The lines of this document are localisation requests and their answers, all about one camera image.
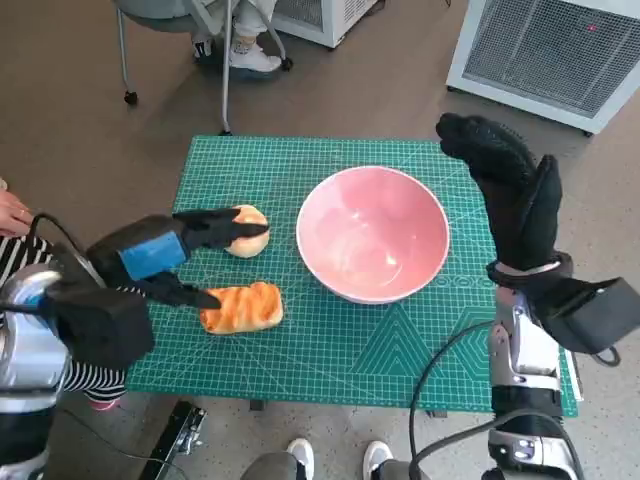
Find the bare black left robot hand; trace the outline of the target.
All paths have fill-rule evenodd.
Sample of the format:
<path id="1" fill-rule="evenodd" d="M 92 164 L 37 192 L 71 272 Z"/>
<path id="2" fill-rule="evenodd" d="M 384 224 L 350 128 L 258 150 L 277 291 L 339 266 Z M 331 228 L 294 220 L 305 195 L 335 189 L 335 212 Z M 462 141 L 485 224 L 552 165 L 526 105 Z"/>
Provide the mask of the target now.
<path id="1" fill-rule="evenodd" d="M 135 287 L 165 305 L 219 309 L 216 297 L 182 283 L 172 270 L 199 248 L 226 249 L 269 232 L 265 223 L 241 222 L 240 213 L 223 208 L 149 215 L 97 241 L 86 255 L 110 287 Z"/>

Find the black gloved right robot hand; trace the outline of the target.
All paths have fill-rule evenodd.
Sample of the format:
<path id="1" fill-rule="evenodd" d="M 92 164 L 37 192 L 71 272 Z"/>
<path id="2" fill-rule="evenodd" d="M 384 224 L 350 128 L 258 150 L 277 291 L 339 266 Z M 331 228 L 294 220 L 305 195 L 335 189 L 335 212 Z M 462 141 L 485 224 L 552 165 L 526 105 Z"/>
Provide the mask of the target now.
<path id="1" fill-rule="evenodd" d="M 557 159 L 537 161 L 516 132 L 482 116 L 444 113 L 436 133 L 442 152 L 467 165 L 484 197 L 497 260 L 518 271 L 556 262 Z"/>

